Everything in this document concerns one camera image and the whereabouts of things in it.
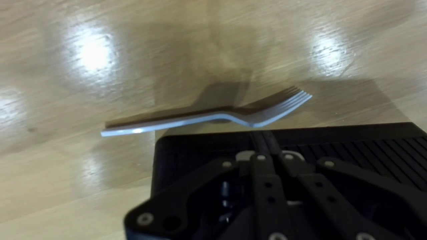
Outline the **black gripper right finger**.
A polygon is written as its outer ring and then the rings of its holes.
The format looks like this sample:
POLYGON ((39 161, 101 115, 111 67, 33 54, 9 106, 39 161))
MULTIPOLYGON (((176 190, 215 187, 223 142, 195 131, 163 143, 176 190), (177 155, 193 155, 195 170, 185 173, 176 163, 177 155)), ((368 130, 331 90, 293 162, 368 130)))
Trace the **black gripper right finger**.
POLYGON ((340 240, 392 239, 390 231, 363 218, 324 175, 315 173, 313 166, 297 155, 285 159, 272 134, 265 135, 265 145, 275 158, 273 163, 280 179, 292 186, 297 198, 321 217, 325 227, 319 226, 319 230, 323 235, 328 235, 328 240, 332 240, 333 237, 340 240))

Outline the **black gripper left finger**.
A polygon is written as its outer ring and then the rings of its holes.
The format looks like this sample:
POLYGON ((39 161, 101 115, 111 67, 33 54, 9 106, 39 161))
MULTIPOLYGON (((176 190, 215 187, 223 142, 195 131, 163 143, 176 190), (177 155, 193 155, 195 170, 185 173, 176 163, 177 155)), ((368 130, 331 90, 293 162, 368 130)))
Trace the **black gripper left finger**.
POLYGON ((287 211, 280 202, 281 182, 277 178, 269 150, 261 134, 251 134, 255 154, 251 158, 251 187, 256 240, 288 240, 285 231, 287 211))

